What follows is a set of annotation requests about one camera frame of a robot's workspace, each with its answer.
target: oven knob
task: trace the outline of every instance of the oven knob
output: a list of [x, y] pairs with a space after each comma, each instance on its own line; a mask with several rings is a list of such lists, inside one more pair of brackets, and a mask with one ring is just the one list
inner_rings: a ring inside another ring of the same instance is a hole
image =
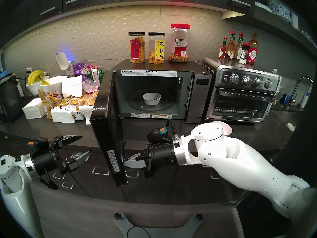
[[268, 79], [268, 80], [266, 80], [266, 81], [264, 82], [264, 88], [270, 89], [271, 86], [272, 86], [272, 81], [271, 81], [271, 80]]
[[245, 86], [249, 85], [251, 82], [252, 82], [252, 79], [251, 79], [251, 77], [249, 77], [249, 76], [245, 76], [245, 77], [242, 79], [242, 83], [243, 83], [243, 85], [245, 85]]
[[233, 84], [237, 84], [239, 82], [239, 76], [237, 74], [231, 75], [230, 82]]
[[255, 80], [254, 80], [254, 86], [255, 87], [260, 87], [261, 85], [263, 84], [263, 82], [262, 82], [262, 79], [261, 78], [256, 78]]

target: oven door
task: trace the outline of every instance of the oven door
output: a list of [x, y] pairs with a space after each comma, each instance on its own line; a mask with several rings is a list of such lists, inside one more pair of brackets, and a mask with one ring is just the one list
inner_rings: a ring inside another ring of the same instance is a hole
[[262, 122], [274, 95], [213, 88], [206, 120]]

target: textured tile wall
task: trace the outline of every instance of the textured tile wall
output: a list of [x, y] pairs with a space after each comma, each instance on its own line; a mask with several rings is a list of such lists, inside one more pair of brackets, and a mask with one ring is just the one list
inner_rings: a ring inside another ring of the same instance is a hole
[[[83, 12], [40, 26], [17, 39], [4, 50], [6, 67], [24, 77], [28, 67], [47, 71], [50, 76], [64, 75], [54, 54], [65, 52], [69, 61], [97, 64], [109, 69], [129, 58], [129, 31], [144, 31], [148, 53], [148, 32], [165, 32], [170, 45], [170, 24], [191, 25], [190, 60], [217, 58], [224, 36], [231, 31], [244, 33], [244, 42], [252, 38], [253, 28], [222, 20], [218, 11], [178, 6], [127, 6]], [[259, 51], [256, 61], [266, 68], [276, 68], [293, 86], [300, 76], [311, 78], [315, 62], [288, 42], [257, 30]]]

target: red lid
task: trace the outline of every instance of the red lid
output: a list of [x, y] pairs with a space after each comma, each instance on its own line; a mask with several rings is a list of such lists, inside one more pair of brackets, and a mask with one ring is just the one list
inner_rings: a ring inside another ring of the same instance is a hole
[[171, 24], [171, 28], [190, 29], [190, 24]]

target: tabasco bottle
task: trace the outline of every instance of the tabasco bottle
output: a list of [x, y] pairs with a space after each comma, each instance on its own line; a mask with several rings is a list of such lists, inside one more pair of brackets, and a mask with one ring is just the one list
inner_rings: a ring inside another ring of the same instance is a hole
[[242, 54], [242, 41], [243, 41], [243, 33], [239, 34], [239, 41], [235, 49], [235, 54], [233, 56], [233, 60], [239, 61]]
[[222, 46], [220, 47], [220, 52], [219, 52], [219, 57], [218, 59], [223, 60], [224, 59], [224, 55], [226, 54], [226, 44], [227, 44], [227, 37], [224, 37], [224, 42], [222, 43]]
[[257, 44], [257, 35], [256, 32], [254, 32], [251, 41], [249, 41], [250, 49], [248, 51], [248, 58], [247, 63], [253, 65], [255, 62], [257, 50], [258, 50], [258, 44]]
[[231, 38], [230, 38], [230, 42], [228, 43], [228, 47], [226, 50], [226, 55], [224, 56], [224, 58], [226, 60], [232, 60], [233, 59], [233, 55], [235, 54], [235, 37], [236, 37], [236, 32], [232, 31], [231, 32]]

